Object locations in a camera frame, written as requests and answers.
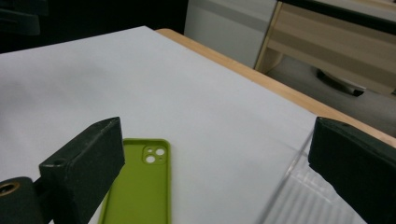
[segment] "phone case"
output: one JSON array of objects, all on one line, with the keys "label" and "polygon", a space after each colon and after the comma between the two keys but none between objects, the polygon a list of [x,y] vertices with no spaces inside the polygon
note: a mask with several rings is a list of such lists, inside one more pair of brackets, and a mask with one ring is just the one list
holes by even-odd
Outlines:
[{"label": "phone case", "polygon": [[102,206],[99,224],[171,223],[171,148],[163,139],[124,139],[125,165]]}]

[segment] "white paper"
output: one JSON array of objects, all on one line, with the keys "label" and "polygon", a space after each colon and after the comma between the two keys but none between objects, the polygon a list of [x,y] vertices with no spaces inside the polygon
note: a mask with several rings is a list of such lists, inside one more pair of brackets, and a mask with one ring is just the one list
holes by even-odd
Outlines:
[{"label": "white paper", "polygon": [[[315,116],[146,27],[0,55],[0,180],[89,125],[172,145],[173,223],[257,223]],[[97,222],[97,215],[91,223]]]}]

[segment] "clear plastic container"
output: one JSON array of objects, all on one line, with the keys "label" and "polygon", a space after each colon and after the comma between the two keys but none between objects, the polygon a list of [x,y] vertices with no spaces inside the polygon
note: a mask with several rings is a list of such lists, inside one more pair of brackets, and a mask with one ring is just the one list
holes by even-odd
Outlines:
[{"label": "clear plastic container", "polygon": [[292,162],[262,217],[264,224],[361,224],[366,223],[309,167],[306,144]]}]

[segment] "dark background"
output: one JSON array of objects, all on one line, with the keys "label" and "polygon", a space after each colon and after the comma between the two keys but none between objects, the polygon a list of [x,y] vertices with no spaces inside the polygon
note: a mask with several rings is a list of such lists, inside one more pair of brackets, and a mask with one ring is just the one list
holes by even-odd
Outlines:
[{"label": "dark background", "polygon": [[183,34],[188,0],[49,0],[40,35],[0,32],[0,53],[30,49],[146,25]]}]

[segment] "wooden table edge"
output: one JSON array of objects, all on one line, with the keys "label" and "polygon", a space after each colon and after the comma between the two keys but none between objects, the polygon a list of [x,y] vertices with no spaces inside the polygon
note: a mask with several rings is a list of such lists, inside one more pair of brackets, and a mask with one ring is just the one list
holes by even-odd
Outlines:
[{"label": "wooden table edge", "polygon": [[219,63],[224,67],[227,67],[230,70],[235,71],[239,75],[254,81],[255,83],[263,86],[264,88],[272,91],[283,98],[301,106],[302,108],[310,111],[311,113],[315,114],[319,117],[325,117],[329,119],[337,119],[348,123],[368,134],[371,136],[393,146],[396,147],[396,138],[382,133],[379,130],[361,122],[352,117],[332,108],[329,107],[299,91],[296,91],[268,76],[265,76],[259,73],[252,68],[245,66],[235,60],[232,60],[223,54],[220,54],[213,49],[210,49],[202,44],[199,44],[184,35],[181,35],[173,30],[170,29],[160,29],[156,31],[157,33],[164,35],[165,37],[177,42],[178,44],[195,51],[198,54],[206,57],[207,59],[214,61],[215,63]]}]

